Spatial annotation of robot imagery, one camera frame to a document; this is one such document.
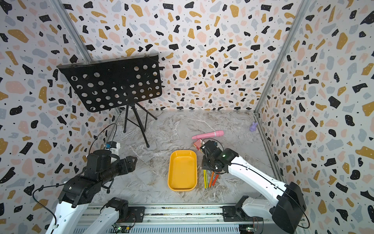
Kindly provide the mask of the orange hex key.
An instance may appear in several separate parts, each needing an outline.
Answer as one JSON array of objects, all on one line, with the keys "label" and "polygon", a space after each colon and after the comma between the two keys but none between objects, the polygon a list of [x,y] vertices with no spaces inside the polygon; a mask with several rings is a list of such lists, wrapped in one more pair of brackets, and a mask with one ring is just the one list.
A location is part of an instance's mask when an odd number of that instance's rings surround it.
[{"label": "orange hex key", "polygon": [[211,172],[210,180],[209,180],[209,183],[208,183],[208,187],[209,187],[209,188],[212,186],[213,179],[214,179],[214,172]]}]

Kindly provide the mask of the red hex key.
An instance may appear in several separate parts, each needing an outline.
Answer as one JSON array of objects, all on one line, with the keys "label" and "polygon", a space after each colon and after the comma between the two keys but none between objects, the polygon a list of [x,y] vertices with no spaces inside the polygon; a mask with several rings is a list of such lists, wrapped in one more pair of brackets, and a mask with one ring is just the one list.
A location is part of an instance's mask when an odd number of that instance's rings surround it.
[{"label": "red hex key", "polygon": [[215,174],[214,180],[213,180],[213,182],[212,182],[212,184],[211,184],[212,187],[215,185],[215,183],[216,183],[218,177],[219,177],[219,175],[218,175],[218,174]]}]

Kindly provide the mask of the yellow hex key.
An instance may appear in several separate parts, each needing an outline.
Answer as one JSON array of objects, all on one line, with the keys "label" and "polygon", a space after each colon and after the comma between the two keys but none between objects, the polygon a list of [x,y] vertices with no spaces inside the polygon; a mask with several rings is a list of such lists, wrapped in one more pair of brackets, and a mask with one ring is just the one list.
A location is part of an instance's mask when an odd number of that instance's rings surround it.
[{"label": "yellow hex key", "polygon": [[205,188],[205,192],[207,191],[207,177],[206,177],[206,170],[203,170],[203,179],[204,179],[204,188]]}]

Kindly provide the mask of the yellow plastic storage box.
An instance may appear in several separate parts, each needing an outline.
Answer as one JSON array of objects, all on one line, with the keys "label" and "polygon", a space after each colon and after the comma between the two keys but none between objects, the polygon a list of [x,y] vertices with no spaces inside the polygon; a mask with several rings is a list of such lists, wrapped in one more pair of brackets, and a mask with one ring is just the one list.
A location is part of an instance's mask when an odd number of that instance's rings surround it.
[{"label": "yellow plastic storage box", "polygon": [[192,191],[198,182],[197,155],[192,150],[177,150],[170,155],[168,187],[175,192]]}]

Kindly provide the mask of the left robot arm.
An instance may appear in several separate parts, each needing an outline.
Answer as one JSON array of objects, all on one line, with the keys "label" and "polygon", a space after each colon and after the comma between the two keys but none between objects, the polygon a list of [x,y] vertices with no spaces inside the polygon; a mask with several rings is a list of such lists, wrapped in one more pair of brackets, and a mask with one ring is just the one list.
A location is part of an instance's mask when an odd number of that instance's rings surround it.
[{"label": "left robot arm", "polygon": [[[79,175],[69,179],[58,197],[54,219],[48,234],[71,234],[94,196],[105,189],[108,193],[116,176],[135,170],[137,158],[120,159],[110,150],[96,150],[87,156],[87,165]],[[118,221],[131,217],[127,200],[112,198],[101,209],[99,217],[84,231],[86,234],[103,234]]]}]

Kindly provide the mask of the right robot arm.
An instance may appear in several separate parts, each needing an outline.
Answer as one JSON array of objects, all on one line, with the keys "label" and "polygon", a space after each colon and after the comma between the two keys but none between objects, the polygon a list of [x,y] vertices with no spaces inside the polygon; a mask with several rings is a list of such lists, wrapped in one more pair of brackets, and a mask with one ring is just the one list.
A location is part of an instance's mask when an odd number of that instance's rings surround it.
[{"label": "right robot arm", "polygon": [[265,174],[249,164],[230,148],[221,150],[212,138],[202,141],[200,151],[204,154],[203,169],[216,175],[230,174],[246,182],[260,192],[266,202],[242,196],[234,206],[223,208],[227,222],[249,221],[255,217],[271,219],[281,230],[293,234],[306,215],[306,203],[298,184],[286,184]]}]

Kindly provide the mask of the pink cylindrical tube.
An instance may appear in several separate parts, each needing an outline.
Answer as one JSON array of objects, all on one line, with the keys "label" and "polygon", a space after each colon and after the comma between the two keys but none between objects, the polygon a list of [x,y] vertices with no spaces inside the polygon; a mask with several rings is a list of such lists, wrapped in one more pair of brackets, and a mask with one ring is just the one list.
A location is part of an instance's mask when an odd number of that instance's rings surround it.
[{"label": "pink cylindrical tube", "polygon": [[212,137],[221,137],[225,133],[223,130],[217,130],[214,132],[204,133],[204,134],[198,134],[192,137],[192,139],[205,139],[205,138],[212,138]]}]

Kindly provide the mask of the small purple toy figure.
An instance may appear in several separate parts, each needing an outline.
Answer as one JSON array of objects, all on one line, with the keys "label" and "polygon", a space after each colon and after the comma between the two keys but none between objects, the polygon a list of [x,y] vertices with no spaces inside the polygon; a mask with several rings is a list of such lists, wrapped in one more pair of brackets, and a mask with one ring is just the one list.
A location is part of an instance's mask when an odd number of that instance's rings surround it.
[{"label": "small purple toy figure", "polygon": [[257,130],[257,126],[258,126],[258,123],[253,122],[252,125],[249,128],[250,132],[255,132]]}]

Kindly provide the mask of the black perforated music stand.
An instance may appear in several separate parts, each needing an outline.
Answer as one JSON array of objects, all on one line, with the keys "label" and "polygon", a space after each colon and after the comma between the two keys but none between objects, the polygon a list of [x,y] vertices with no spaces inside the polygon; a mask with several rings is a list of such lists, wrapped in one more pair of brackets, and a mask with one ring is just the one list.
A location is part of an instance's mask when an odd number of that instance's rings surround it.
[{"label": "black perforated music stand", "polygon": [[85,108],[92,113],[112,108],[132,109],[142,134],[137,108],[142,101],[162,95],[159,54],[114,58],[57,66]]}]

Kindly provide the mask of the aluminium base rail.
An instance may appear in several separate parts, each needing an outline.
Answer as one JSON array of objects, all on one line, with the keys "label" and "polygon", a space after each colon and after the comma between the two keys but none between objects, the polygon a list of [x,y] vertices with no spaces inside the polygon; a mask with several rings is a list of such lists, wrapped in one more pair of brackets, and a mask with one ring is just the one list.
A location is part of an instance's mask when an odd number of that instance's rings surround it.
[{"label": "aluminium base rail", "polygon": [[245,207],[228,204],[79,205],[59,204],[49,234],[295,234],[288,218],[274,220],[269,203]]}]

